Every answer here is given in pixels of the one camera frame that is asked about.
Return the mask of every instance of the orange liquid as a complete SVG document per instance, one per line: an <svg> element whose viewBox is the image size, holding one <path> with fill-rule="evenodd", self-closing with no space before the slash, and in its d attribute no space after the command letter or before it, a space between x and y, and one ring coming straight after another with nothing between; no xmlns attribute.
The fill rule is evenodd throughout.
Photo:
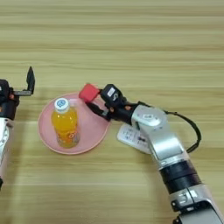
<svg viewBox="0 0 224 224"><path fill-rule="evenodd" d="M70 108L65 114L54 111L52 125L59 145L63 148L72 148L79 142L78 115L74 108Z"/></svg>

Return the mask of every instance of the wooden table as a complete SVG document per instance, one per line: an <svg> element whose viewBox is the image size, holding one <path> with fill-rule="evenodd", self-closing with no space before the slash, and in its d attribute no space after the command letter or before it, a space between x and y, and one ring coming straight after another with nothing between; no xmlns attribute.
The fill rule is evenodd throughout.
<svg viewBox="0 0 224 224"><path fill-rule="evenodd" d="M177 110L198 123L192 154L224 212L224 2L221 0L0 1L0 74L35 95L21 99L6 183L4 224L172 223L168 194L151 157L116 140L112 122L89 153L61 156L38 135L42 108L86 82L116 84L131 102ZM170 118L185 147L195 135Z"/></svg>

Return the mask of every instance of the printed label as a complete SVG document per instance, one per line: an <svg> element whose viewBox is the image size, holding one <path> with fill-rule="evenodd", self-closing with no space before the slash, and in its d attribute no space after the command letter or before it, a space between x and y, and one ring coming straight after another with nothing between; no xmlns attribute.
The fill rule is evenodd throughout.
<svg viewBox="0 0 224 224"><path fill-rule="evenodd" d="M112 87L109 91L108 91L108 96L111 97L111 95L115 92L116 90Z"/></svg>
<svg viewBox="0 0 224 224"><path fill-rule="evenodd" d="M68 131L65 133L57 133L57 138L59 142L63 144L71 144L79 142L79 134L78 131Z"/></svg>

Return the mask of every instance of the bottle label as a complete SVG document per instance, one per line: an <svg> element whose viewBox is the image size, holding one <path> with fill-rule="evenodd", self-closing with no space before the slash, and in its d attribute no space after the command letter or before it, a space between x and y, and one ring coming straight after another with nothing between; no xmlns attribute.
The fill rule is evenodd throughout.
<svg viewBox="0 0 224 224"><path fill-rule="evenodd" d="M77 144L79 142L79 134L77 129L75 131L68 131L64 133L57 133L57 138L63 144Z"/></svg>

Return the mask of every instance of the black cable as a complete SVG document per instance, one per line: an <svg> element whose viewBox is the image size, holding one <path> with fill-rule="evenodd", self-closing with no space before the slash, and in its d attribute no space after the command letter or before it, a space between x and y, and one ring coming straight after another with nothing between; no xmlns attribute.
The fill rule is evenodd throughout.
<svg viewBox="0 0 224 224"><path fill-rule="evenodd" d="M192 121L191 119L189 119L188 117L179 114L178 112L169 112L169 111L166 111L166 110L164 110L164 112L167 115L178 116L178 117L182 118L183 120L185 120L186 122L188 122L192 126L192 128L194 129L198 139L197 139L195 144L193 144L189 149L187 149L187 152L191 153L191 152L195 151L200 146L200 141L202 139L200 129L197 126L197 124L194 121Z"/></svg>

